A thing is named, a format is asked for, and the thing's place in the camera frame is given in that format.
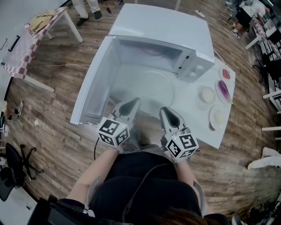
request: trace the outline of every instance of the white pants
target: white pants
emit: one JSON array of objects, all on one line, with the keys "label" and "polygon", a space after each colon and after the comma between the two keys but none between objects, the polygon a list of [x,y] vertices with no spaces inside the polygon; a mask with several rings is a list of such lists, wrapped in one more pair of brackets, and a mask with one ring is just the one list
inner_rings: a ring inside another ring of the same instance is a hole
[{"label": "white pants", "polygon": [[263,148],[262,159],[252,161],[252,168],[261,168],[266,166],[279,166],[281,167],[281,154],[274,149]]},{"label": "white pants", "polygon": [[[97,0],[87,0],[87,2],[91,8],[92,13],[101,10],[100,7],[98,6]],[[85,9],[84,0],[72,0],[72,3],[81,18],[86,19],[89,17]]]}]

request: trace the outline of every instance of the black shorts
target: black shorts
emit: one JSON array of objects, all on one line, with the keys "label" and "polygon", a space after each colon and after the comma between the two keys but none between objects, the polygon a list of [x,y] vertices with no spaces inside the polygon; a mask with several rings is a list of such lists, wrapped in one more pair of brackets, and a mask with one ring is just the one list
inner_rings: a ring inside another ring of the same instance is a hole
[{"label": "black shorts", "polygon": [[239,9],[236,18],[238,19],[239,23],[245,28],[249,27],[249,23],[252,20],[252,17],[250,17],[249,14],[244,11],[243,8]]}]

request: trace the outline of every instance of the purple food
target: purple food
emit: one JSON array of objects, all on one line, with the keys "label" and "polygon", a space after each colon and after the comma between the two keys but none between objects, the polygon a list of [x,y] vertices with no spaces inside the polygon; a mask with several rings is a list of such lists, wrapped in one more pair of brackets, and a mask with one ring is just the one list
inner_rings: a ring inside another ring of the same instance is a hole
[{"label": "purple food", "polygon": [[225,82],[223,80],[220,80],[219,81],[219,89],[221,91],[221,93],[223,94],[223,96],[225,97],[225,99],[230,103],[232,104],[232,99],[230,97],[230,94],[228,92],[228,89],[227,89],[227,85],[225,84]]}]

